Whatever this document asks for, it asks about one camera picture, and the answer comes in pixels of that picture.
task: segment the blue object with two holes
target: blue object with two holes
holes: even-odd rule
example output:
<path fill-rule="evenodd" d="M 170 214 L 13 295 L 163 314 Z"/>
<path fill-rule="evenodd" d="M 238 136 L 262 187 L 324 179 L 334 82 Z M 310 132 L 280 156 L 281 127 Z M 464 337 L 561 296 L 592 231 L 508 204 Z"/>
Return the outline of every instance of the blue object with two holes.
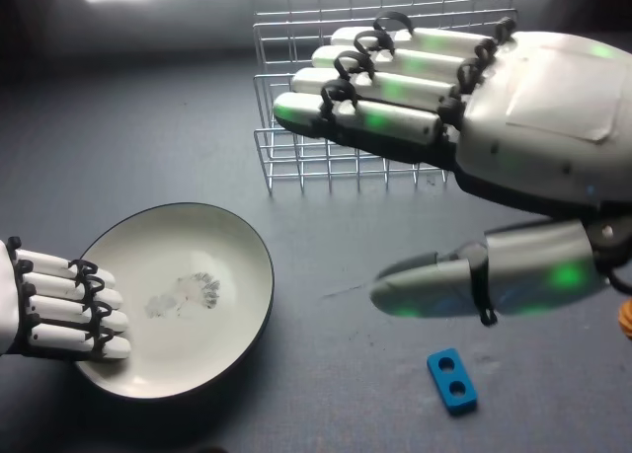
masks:
<path fill-rule="evenodd" d="M 428 356 L 428 368 L 451 415 L 476 409 L 478 394 L 456 349 L 452 347 Z"/>

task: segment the background wall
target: background wall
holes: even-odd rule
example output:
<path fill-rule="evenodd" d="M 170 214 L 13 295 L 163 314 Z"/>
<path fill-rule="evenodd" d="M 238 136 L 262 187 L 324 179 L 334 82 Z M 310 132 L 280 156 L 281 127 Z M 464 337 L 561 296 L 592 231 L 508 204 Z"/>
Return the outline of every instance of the background wall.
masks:
<path fill-rule="evenodd" d="M 252 49 L 250 0 L 16 0 L 44 57 Z M 522 30 L 560 30 L 592 0 L 514 0 Z"/>

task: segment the gray tabletop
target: gray tabletop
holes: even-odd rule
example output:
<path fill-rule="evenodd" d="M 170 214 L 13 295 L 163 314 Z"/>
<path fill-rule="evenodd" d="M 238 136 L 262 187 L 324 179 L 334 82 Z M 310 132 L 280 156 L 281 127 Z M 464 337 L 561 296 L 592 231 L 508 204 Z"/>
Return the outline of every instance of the gray tabletop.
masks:
<path fill-rule="evenodd" d="M 296 182 L 269 197 L 252 137 L 250 58 L 48 78 L 0 92 L 0 237 L 80 256 L 125 217 L 199 201 L 248 220 L 276 269 L 252 355 L 192 398 L 129 404 L 71 365 L 0 359 L 0 450 L 629 451 L 632 345 L 605 291 L 530 318 L 388 317 L 365 288 L 387 264 L 533 219 L 454 181 Z M 456 347 L 478 412 L 450 417 L 426 357 Z"/>

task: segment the metal wire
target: metal wire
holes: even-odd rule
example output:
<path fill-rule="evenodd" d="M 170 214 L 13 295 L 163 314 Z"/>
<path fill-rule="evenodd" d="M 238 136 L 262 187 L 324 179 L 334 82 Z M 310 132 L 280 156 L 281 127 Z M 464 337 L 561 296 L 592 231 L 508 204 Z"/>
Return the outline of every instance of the metal wire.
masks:
<path fill-rule="evenodd" d="M 294 73 L 311 64 L 311 53 L 327 44 L 334 30 L 368 26 L 381 11 L 408 15 L 415 27 L 465 29 L 491 35 L 502 17 L 517 16 L 514 0 L 251 0 L 254 39 L 260 74 L 254 78 L 261 127 L 254 139 L 270 194 L 279 180 L 296 180 L 301 191 L 307 182 L 324 180 L 329 190 L 337 178 L 353 178 L 357 189 L 369 177 L 381 177 L 388 189 L 394 178 L 415 188 L 420 174 L 446 172 L 431 166 L 392 163 L 366 152 L 325 140 L 309 139 L 281 128 L 273 115 L 275 98 L 291 89 Z"/>

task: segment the plate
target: plate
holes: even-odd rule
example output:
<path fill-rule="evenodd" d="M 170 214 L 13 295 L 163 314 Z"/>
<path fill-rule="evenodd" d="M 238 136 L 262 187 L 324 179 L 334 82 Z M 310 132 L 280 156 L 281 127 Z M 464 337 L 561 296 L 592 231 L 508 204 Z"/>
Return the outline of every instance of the plate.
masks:
<path fill-rule="evenodd" d="M 121 362 L 77 365 L 119 396 L 166 398 L 212 381 L 259 338 L 272 308 L 266 245 L 217 206 L 176 203 L 137 213 L 83 259 L 115 276 L 132 352 Z"/>

